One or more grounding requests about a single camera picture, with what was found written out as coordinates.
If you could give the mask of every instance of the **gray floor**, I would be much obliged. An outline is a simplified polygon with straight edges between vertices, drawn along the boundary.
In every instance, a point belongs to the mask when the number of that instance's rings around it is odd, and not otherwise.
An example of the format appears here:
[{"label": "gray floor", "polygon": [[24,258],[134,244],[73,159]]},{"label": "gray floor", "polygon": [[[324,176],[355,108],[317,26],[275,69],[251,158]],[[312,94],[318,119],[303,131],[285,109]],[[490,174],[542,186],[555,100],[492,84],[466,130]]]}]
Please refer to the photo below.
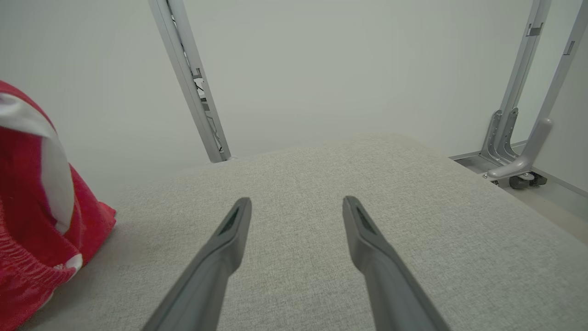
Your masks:
[{"label": "gray floor", "polygon": [[[479,174],[496,168],[496,165],[478,155],[456,162]],[[500,186],[588,245],[588,198],[550,181],[549,178],[547,184],[525,190],[510,188],[508,181],[501,182]]]}]

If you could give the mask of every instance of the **caster wheel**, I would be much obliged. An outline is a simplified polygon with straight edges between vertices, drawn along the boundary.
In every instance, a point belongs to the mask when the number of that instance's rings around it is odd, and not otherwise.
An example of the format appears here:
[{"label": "caster wheel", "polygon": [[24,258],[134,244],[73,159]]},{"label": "caster wheel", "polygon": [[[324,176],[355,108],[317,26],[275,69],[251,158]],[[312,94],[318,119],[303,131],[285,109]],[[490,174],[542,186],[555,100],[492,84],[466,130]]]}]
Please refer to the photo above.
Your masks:
[{"label": "caster wheel", "polygon": [[529,187],[528,180],[522,180],[519,176],[509,178],[509,185],[515,190],[524,190]]},{"label": "caster wheel", "polygon": [[536,173],[532,173],[533,176],[535,176],[535,178],[529,182],[529,185],[531,186],[539,186],[539,185],[545,185],[545,183],[547,182],[547,178],[541,176],[540,174],[536,174]]}]

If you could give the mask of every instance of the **white partition panel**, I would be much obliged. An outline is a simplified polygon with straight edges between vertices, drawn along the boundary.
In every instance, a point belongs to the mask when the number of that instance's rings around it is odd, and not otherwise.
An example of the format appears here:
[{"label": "white partition panel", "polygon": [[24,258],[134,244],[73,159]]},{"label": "white partition panel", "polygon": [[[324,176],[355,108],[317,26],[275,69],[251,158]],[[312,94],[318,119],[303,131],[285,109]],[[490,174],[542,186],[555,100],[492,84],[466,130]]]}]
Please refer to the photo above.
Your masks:
[{"label": "white partition panel", "polygon": [[96,196],[209,163],[146,0],[0,4],[0,80],[50,116]]},{"label": "white partition panel", "polygon": [[510,139],[512,143],[529,138],[581,4],[582,0],[552,0],[541,31],[539,46],[517,105],[519,116]]},{"label": "white partition panel", "polygon": [[479,151],[531,5],[185,0],[236,156],[375,131]]},{"label": "white partition panel", "polygon": [[588,31],[577,47],[549,118],[553,129],[534,167],[588,196]]}]

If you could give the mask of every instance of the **red and white fabric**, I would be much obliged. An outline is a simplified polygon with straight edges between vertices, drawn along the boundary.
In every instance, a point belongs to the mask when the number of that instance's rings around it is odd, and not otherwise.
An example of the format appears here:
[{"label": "red and white fabric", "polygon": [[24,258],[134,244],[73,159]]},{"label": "red and white fabric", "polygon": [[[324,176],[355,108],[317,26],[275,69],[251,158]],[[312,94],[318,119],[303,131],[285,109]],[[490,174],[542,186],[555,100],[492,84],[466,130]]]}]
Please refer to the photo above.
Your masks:
[{"label": "red and white fabric", "polygon": [[0,81],[0,331],[26,321],[90,261],[114,214],[69,165],[41,108]]}]

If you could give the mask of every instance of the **red cloth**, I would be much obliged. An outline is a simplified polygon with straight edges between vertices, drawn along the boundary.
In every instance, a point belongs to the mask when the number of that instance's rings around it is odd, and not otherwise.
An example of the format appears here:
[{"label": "red cloth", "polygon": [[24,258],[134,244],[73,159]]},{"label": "red cloth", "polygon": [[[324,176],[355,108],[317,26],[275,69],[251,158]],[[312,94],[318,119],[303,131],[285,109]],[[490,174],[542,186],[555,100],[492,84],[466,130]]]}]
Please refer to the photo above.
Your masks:
[{"label": "red cloth", "polygon": [[0,81],[0,331],[16,329],[90,261],[114,214],[67,163],[41,108]]}]

